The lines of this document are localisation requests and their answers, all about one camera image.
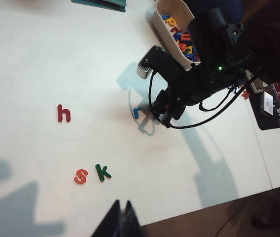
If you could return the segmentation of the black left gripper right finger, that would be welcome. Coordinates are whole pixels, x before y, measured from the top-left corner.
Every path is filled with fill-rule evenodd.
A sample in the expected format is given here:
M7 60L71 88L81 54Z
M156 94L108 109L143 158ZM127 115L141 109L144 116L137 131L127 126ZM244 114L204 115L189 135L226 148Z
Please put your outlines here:
M135 210L130 201L127 201L120 223L121 237L140 237L141 227Z

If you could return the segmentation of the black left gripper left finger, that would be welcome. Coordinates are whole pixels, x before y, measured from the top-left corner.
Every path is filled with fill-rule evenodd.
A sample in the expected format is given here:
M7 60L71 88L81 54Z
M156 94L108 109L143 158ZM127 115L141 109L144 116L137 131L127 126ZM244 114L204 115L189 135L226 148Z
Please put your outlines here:
M120 202L116 200L103 220L100 222L92 237L113 237L119 224L121 216Z

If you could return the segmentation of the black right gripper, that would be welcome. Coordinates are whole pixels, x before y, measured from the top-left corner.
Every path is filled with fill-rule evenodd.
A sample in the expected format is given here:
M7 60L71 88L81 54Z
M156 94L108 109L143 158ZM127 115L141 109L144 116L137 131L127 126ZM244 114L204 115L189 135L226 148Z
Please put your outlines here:
M167 128L171 120L179 120L187 106L193 106L212 95L208 85L213 75L210 71L196 70L184 73L178 81L168 82L154 101L154 118Z

